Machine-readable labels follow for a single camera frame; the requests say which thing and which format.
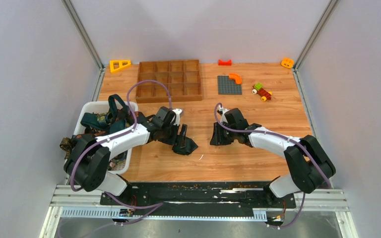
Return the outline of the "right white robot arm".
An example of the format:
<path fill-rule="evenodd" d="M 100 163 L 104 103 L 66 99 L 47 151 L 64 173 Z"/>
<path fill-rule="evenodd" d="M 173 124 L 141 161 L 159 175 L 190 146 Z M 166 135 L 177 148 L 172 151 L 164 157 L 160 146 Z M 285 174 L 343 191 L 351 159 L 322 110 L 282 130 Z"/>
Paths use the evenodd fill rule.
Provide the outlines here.
<path fill-rule="evenodd" d="M 215 106 L 214 117 L 210 145 L 223 146 L 238 141 L 285 159 L 289 173 L 266 186 L 263 194 L 266 205 L 276 207 L 288 194 L 312 193 L 318 187 L 331 186 L 330 178 L 335 175 L 336 168 L 314 136 L 287 136 L 260 124 L 249 124 L 238 108 L 226 109 L 221 103 Z"/>

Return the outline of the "dark green leaf tie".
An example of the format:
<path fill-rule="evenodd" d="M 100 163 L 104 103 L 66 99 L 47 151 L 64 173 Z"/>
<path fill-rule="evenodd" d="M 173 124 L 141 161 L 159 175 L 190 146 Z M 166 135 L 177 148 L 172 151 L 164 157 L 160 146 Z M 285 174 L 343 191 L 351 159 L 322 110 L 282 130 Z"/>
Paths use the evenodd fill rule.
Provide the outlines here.
<path fill-rule="evenodd" d="M 197 148 L 198 145 L 191 138 L 179 136 L 176 139 L 172 150 L 179 155 L 190 155 Z"/>

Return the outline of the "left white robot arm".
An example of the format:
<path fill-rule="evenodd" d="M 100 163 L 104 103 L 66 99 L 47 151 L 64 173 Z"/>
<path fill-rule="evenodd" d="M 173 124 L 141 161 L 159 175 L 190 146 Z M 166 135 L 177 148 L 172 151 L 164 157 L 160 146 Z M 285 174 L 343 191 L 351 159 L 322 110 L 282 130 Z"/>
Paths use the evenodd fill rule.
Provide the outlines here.
<path fill-rule="evenodd" d="M 145 116 L 137 111 L 129 114 L 131 126 L 105 136 L 82 136 L 65 162 L 64 171 L 87 192 L 100 190 L 113 194 L 120 205 L 128 204 L 132 191 L 120 175 L 108 171 L 109 162 L 136 146 L 159 141 L 177 146 L 186 140 L 179 135 L 183 109 L 161 107 L 154 115 Z"/>

